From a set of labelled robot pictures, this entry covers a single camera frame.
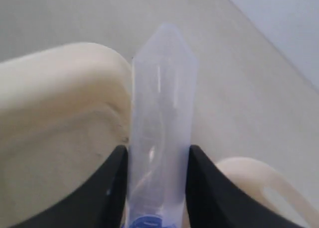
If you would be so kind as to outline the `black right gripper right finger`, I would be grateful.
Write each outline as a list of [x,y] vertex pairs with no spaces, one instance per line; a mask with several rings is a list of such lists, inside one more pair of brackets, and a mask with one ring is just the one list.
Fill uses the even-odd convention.
[[224,175],[197,145],[189,149],[186,206],[193,228],[297,228]]

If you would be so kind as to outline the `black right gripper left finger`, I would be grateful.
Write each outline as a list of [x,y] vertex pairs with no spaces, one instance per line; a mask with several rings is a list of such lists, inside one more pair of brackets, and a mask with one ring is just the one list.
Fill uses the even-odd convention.
[[18,228],[119,228],[127,191],[128,151],[118,145],[73,193]]

